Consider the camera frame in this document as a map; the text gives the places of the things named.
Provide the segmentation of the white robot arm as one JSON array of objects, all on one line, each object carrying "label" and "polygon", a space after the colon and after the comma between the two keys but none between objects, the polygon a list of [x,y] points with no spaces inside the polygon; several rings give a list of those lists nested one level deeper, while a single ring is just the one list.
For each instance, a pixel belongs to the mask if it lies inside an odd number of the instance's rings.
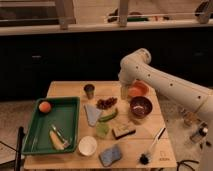
[{"label": "white robot arm", "polygon": [[151,54],[144,48],[123,57],[118,74],[121,85],[129,86],[136,79],[142,80],[205,121],[211,146],[203,148],[199,171],[213,171],[213,89],[157,70],[150,62]]}]

